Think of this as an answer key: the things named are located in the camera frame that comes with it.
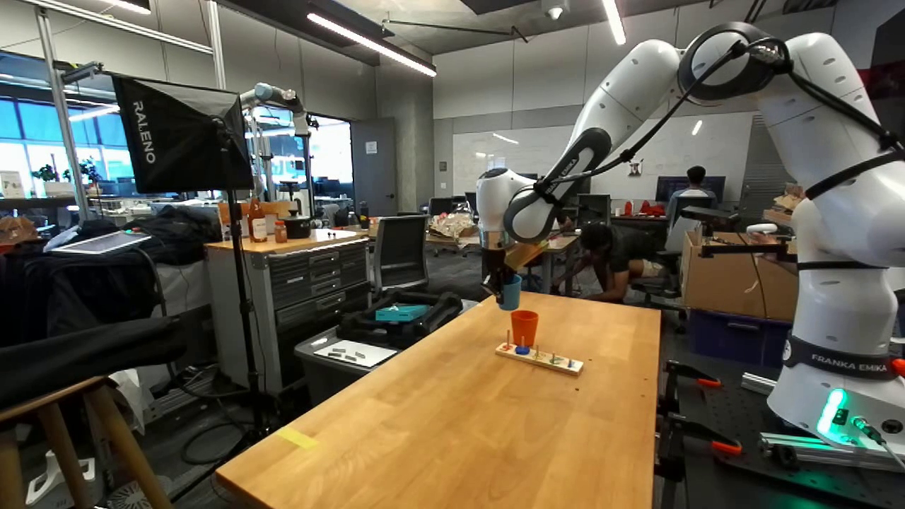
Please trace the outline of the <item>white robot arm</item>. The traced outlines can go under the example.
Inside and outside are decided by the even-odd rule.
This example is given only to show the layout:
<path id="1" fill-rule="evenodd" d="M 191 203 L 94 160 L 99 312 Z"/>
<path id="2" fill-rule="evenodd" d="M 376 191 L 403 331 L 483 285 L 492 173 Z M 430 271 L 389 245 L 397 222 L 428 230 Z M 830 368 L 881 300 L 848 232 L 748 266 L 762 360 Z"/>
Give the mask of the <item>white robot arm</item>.
<path id="1" fill-rule="evenodd" d="M 687 44 L 632 49 L 546 176 L 478 176 L 483 285 L 509 302 L 579 181 L 632 160 L 683 105 L 735 95 L 755 101 L 787 176 L 803 186 L 792 211 L 797 302 L 768 406 L 823 442 L 902 451 L 905 381 L 891 354 L 898 293 L 885 271 L 905 262 L 905 155 L 854 61 L 823 30 L 780 40 L 724 23 Z"/>

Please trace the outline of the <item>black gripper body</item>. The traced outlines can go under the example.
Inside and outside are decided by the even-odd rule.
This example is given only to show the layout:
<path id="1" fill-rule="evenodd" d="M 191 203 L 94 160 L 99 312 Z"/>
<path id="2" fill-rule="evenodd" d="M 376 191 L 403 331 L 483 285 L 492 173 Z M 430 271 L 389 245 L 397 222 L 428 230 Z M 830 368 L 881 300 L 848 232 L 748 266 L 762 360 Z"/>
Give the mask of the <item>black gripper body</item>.
<path id="1" fill-rule="evenodd" d="M 505 287 L 516 279 L 516 269 L 506 262 L 506 255 L 502 249 L 483 249 L 482 251 L 482 285 L 492 296 L 505 296 Z"/>

